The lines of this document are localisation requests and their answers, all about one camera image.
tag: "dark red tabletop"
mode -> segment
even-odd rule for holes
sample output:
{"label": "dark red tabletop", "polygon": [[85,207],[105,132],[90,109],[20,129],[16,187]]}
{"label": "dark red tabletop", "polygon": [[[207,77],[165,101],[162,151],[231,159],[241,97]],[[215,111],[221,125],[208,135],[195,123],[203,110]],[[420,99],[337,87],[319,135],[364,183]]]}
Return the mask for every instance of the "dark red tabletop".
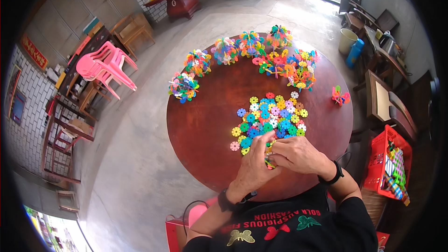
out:
{"label": "dark red tabletop", "polygon": [[[227,188],[237,176],[241,163],[241,149],[230,150],[230,143],[237,141],[232,128],[242,122],[237,110],[249,110],[249,98],[264,98],[267,92],[290,98],[297,88],[288,87],[285,77],[267,76],[259,73],[259,66],[252,59],[239,57],[230,66],[218,65],[212,55],[211,72],[196,77],[199,89],[192,101],[181,104],[170,96],[167,107],[168,135],[177,157],[184,167],[210,189],[219,192]],[[311,52],[310,45],[293,41],[294,49]],[[328,158],[335,160],[344,154],[353,127],[352,103],[342,107],[335,104],[332,88],[341,87],[348,92],[344,79],[334,65],[318,51],[320,61],[316,64],[313,91],[302,90],[298,102],[302,102],[309,115],[302,118],[306,125],[305,137]],[[298,195],[317,185],[316,175],[302,175],[284,170],[258,190],[256,201],[280,200]]]}

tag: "red butterfly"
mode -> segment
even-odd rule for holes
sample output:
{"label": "red butterfly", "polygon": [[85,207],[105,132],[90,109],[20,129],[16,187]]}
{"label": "red butterfly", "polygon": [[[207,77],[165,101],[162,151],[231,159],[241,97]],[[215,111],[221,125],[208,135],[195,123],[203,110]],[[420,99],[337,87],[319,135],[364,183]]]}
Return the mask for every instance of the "red butterfly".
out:
{"label": "red butterfly", "polygon": [[273,239],[277,233],[279,233],[279,231],[285,231],[285,232],[289,232],[289,227],[286,224],[281,225],[281,227],[276,230],[275,227],[267,227],[267,234],[264,237],[264,240],[271,240]]}

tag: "black wristband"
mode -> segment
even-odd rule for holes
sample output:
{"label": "black wristband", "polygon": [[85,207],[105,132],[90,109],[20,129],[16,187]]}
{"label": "black wristband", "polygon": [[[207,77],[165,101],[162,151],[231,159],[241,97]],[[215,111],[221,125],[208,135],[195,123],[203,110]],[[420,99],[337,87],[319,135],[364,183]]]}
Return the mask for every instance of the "black wristband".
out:
{"label": "black wristband", "polygon": [[218,195],[218,205],[221,208],[221,212],[224,212],[226,210],[234,212],[238,209],[240,209],[241,207],[243,207],[243,204],[250,200],[251,198],[253,198],[254,196],[257,195],[257,191],[253,191],[250,192],[249,194],[247,194],[240,202],[238,202],[237,204],[232,204],[226,196],[226,191],[227,188],[225,188],[224,190],[221,191],[221,193]]}
{"label": "black wristband", "polygon": [[336,165],[336,175],[330,181],[325,181],[325,179],[318,175],[317,177],[319,178],[319,182],[321,182],[322,184],[333,185],[334,183],[336,183],[336,181],[338,181],[339,177],[344,177],[341,166],[337,163],[337,161],[333,161],[333,163]]}

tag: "hand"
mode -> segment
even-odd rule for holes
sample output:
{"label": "hand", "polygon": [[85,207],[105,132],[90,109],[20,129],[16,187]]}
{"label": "hand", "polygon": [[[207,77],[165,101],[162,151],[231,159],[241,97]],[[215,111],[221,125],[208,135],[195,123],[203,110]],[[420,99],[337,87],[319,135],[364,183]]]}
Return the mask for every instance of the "hand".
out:
{"label": "hand", "polygon": [[240,202],[248,193],[253,192],[281,173],[282,167],[269,170],[264,162],[266,143],[272,142],[275,132],[270,131],[257,136],[252,141],[249,153],[243,156],[237,178],[230,183],[226,195],[232,203]]}
{"label": "hand", "polygon": [[324,179],[331,176],[329,170],[334,169],[334,164],[319,152],[304,136],[294,136],[278,139],[272,145],[272,154],[269,158],[278,165],[302,174],[317,174]]}

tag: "black t-shirt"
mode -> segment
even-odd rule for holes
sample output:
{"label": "black t-shirt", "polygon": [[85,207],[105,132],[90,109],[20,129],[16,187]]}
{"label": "black t-shirt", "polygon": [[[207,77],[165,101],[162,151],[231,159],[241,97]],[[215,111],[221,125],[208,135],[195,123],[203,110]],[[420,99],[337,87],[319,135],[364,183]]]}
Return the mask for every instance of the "black t-shirt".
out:
{"label": "black t-shirt", "polygon": [[373,223],[361,199],[351,197],[329,212],[318,185],[282,201],[248,202],[213,238],[190,240],[183,252],[378,250]]}

